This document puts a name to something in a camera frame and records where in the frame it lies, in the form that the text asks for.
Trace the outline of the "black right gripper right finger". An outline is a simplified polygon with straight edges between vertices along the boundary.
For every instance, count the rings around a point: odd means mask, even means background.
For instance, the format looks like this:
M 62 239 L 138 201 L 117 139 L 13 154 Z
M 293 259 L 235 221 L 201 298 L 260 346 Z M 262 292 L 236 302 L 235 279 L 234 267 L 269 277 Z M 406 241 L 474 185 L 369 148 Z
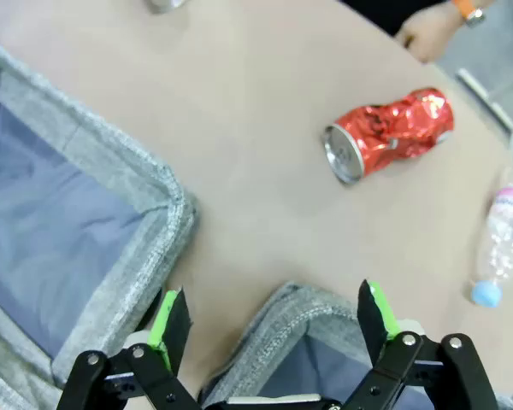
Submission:
M 437 343 L 402 331 L 376 282 L 363 280 L 357 319 L 372 368 L 342 405 L 392 409 L 408 387 L 425 390 L 435 409 L 497 409 L 498 401 L 470 337 L 448 334 Z

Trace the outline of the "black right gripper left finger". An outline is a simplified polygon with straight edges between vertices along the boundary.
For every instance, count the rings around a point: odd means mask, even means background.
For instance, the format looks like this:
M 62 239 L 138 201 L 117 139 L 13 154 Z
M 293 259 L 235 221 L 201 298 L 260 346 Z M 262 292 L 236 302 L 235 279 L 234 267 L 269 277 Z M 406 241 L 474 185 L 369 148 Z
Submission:
M 144 397 L 154 409 L 198 409 L 178 379 L 191 325 L 184 291 L 168 291 L 145 343 L 111 357 L 96 350 L 78 355 L 57 407 L 123 409 Z

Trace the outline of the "person's left hand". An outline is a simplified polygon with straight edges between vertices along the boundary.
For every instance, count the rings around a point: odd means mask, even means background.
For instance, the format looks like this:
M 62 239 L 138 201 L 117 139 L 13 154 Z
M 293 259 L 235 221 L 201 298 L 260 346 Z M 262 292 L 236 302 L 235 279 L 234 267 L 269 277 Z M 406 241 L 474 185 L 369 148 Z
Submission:
M 395 35 L 396 41 L 419 62 L 437 60 L 464 18 L 452 2 L 443 2 L 411 15 Z

